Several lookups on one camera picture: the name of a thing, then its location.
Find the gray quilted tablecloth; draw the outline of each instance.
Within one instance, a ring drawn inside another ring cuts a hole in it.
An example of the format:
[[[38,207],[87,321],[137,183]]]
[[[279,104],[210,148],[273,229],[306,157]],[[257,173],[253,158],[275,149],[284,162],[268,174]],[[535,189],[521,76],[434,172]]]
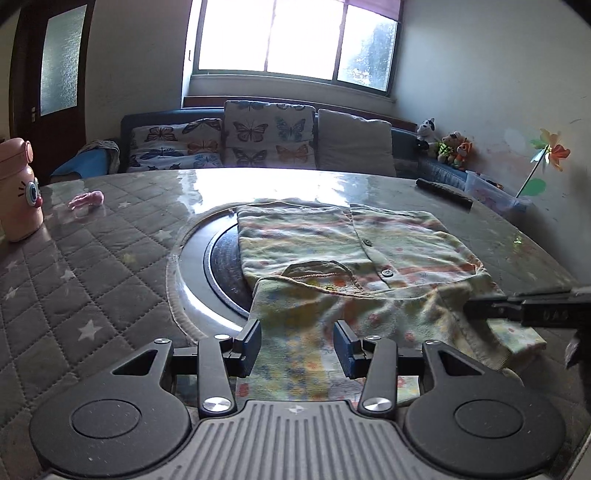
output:
[[[105,204],[75,214],[67,202],[100,189]],[[229,202],[299,197],[429,210],[489,268],[499,285],[527,290],[571,278],[511,225],[476,204],[467,214],[417,192],[410,181],[310,171],[220,169],[98,177],[42,189],[44,226],[19,244],[0,244],[0,479],[42,473],[28,422],[45,399],[156,337],[189,340],[167,303],[165,268],[177,234],[198,213]],[[526,243],[538,258],[518,267]],[[570,332],[541,332],[547,351],[521,373],[562,412],[568,438],[560,476],[589,428],[578,370],[560,365]]]

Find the window frame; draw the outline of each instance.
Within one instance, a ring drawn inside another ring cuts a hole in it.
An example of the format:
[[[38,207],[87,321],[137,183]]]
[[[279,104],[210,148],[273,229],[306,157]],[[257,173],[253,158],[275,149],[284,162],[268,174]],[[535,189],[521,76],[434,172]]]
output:
[[[343,39],[345,37],[345,24],[347,19],[347,12],[349,9],[349,0],[343,0],[343,16],[341,19],[340,27],[339,27],[339,43],[337,45],[336,55],[335,55],[335,66],[333,69],[333,76],[330,80],[326,79],[319,79],[317,77],[307,77],[302,75],[294,75],[290,73],[275,73],[275,72],[268,72],[268,62],[269,62],[269,48],[271,46],[271,29],[269,29],[269,37],[267,39],[267,54],[265,56],[265,67],[263,71],[258,70],[200,70],[199,69],[199,60],[201,57],[201,42],[203,39],[203,26],[205,24],[205,13],[207,11],[207,3],[208,0],[201,1],[201,10],[199,11],[199,20],[197,23],[197,39],[195,42],[195,53],[193,56],[193,75],[254,75],[254,76],[261,76],[261,77],[279,77],[279,78],[287,78],[287,79],[295,79],[295,80],[306,80],[308,82],[317,82],[317,83],[324,83],[325,85],[336,85],[345,88],[352,88],[354,90],[358,90],[361,92],[372,93],[374,95],[389,97],[392,93],[392,87],[394,85],[394,77],[396,74],[396,67],[397,67],[397,53],[398,53],[398,43],[400,41],[400,31],[401,31],[401,23],[402,23],[402,5],[400,15],[398,17],[397,25],[396,25],[396,34],[394,35],[394,48],[392,49],[392,63],[390,66],[390,73],[388,76],[388,85],[386,90],[379,90],[371,87],[366,87],[364,85],[358,85],[357,83],[351,82],[344,82],[339,80],[337,77],[339,75],[339,67],[340,67],[340,58],[343,48]],[[277,0],[273,0],[273,12],[271,17],[271,28],[273,22],[275,20],[275,7],[277,6]]]

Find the plastic storage box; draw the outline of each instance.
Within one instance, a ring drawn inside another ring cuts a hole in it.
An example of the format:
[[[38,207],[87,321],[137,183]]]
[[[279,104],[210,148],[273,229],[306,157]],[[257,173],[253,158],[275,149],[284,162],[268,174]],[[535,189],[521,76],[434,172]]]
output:
[[[492,211],[498,213],[511,223],[519,222],[525,213],[531,200],[512,197],[507,192],[499,190],[486,180],[486,175],[477,175],[473,171],[467,171],[466,187],[464,191],[476,200],[486,205]]]

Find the cartoon eye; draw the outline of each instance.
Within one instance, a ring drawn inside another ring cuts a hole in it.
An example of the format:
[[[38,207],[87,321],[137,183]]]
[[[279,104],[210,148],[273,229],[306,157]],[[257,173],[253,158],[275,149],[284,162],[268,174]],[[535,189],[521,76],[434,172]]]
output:
[[[37,183],[30,181],[25,186],[25,198],[27,199],[27,203],[31,207],[37,206],[37,199],[39,198],[39,188],[37,187]]]

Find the door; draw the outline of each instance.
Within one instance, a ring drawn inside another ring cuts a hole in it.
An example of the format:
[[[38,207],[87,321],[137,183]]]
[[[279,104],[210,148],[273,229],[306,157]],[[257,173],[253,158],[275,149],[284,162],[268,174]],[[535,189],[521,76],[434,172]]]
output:
[[[21,11],[11,64],[11,136],[31,141],[41,184],[86,143],[86,47],[94,0],[41,0]]]

